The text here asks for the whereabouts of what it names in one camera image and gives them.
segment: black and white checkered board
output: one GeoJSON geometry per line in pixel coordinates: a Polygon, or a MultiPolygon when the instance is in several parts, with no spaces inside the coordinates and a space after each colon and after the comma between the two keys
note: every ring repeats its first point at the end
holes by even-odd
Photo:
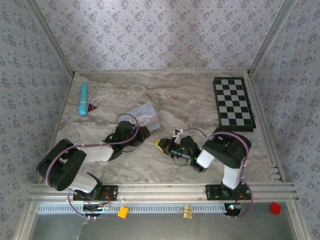
{"type": "Polygon", "coordinates": [[[226,131],[252,132],[256,128],[242,77],[215,77],[213,81],[220,127],[226,131]]]}

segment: wooden block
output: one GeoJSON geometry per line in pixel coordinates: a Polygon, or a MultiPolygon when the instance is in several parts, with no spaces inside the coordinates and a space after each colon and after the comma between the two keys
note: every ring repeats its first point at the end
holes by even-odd
{"type": "Polygon", "coordinates": [[[183,210],[183,217],[185,219],[191,219],[192,218],[192,206],[185,205],[183,210]]]}

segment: yellow block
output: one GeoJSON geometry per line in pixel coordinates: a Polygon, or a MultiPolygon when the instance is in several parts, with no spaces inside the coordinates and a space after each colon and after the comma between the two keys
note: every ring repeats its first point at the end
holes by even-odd
{"type": "Polygon", "coordinates": [[[185,219],[191,219],[192,218],[192,206],[185,205],[183,210],[183,217],[185,219]]]}
{"type": "Polygon", "coordinates": [[[122,206],[120,211],[118,212],[118,217],[126,219],[129,212],[129,208],[126,206],[122,206]]]}
{"type": "Polygon", "coordinates": [[[158,139],[157,141],[155,141],[155,145],[158,147],[158,149],[160,149],[162,152],[164,151],[161,147],[159,147],[159,142],[161,139],[158,139]]]}

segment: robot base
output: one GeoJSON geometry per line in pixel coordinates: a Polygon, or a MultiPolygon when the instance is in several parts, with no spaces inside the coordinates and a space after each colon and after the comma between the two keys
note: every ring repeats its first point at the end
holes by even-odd
{"type": "Polygon", "coordinates": [[[110,196],[110,201],[116,201],[118,196],[118,186],[117,185],[102,185],[100,189],[100,194],[97,194],[97,197],[94,199],[89,197],[85,192],[80,190],[75,190],[73,195],[73,201],[97,201],[97,202],[106,202],[108,198],[102,193],[107,193],[110,196]]]}
{"type": "Polygon", "coordinates": [[[235,189],[230,189],[221,184],[205,186],[206,199],[208,201],[221,200],[251,200],[250,192],[245,184],[239,184],[235,189]]]}

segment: red cube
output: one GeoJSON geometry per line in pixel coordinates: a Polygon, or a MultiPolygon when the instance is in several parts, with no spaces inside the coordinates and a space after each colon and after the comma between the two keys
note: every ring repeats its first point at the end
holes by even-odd
{"type": "Polygon", "coordinates": [[[279,215],[280,212],[281,212],[281,205],[273,201],[273,202],[271,203],[270,212],[273,213],[273,214],[275,214],[275,215],[279,215]]]}

